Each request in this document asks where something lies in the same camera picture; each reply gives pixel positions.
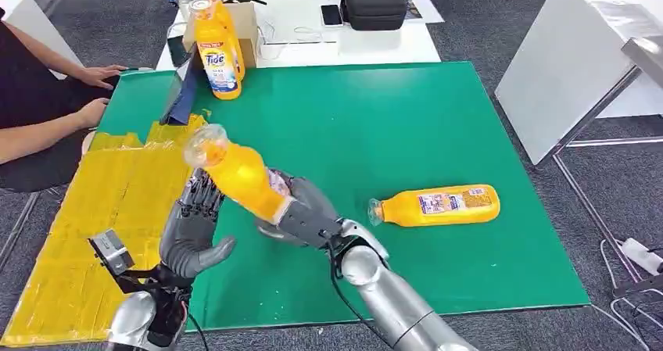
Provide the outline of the person's right hand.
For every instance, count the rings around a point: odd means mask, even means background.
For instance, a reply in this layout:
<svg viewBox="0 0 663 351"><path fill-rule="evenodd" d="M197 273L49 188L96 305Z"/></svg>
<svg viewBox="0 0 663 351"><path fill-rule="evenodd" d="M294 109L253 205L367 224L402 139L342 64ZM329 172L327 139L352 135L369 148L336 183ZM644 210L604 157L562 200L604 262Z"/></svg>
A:
<svg viewBox="0 0 663 351"><path fill-rule="evenodd" d="M74 114L78 128L96 128L99 125L108 104L108 98L96 98L83 106Z"/></svg>

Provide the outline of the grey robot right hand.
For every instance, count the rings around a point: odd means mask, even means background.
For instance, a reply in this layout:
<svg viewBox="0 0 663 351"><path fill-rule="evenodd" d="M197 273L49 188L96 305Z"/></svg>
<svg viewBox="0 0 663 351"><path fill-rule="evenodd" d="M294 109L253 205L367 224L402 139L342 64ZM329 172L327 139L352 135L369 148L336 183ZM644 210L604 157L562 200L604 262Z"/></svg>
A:
<svg viewBox="0 0 663 351"><path fill-rule="evenodd" d="M340 226L335 223L339 215L316 185L304 177L294 177L280 170L269 169L267 172L270 187L292 202L286 205L275 225L256 218L254 225L259 233L296 246L320 248L324 244L321 231L332 235L340 231Z"/></svg>

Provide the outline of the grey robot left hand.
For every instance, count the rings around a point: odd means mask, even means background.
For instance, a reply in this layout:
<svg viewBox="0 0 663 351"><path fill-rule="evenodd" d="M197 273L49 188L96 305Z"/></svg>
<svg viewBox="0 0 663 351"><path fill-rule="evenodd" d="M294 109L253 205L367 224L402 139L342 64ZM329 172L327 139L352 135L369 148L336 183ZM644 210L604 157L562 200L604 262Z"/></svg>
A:
<svg viewBox="0 0 663 351"><path fill-rule="evenodd" d="M195 168L171 208L159 242L161 262L176 275L193 279L232 254L235 237L213 244L224 199L209 174Z"/></svg>

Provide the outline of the person's left hand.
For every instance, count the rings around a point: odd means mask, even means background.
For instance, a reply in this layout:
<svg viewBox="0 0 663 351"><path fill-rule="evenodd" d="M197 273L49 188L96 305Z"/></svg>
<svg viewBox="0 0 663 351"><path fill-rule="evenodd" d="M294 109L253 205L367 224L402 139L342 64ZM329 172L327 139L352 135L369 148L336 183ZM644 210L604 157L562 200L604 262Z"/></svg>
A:
<svg viewBox="0 0 663 351"><path fill-rule="evenodd" d="M110 77L119 76L121 72L127 70L127 67L120 65L111 65L104 67L80 67L71 76L77 78L85 84L98 88L113 90L114 86L106 82Z"/></svg>

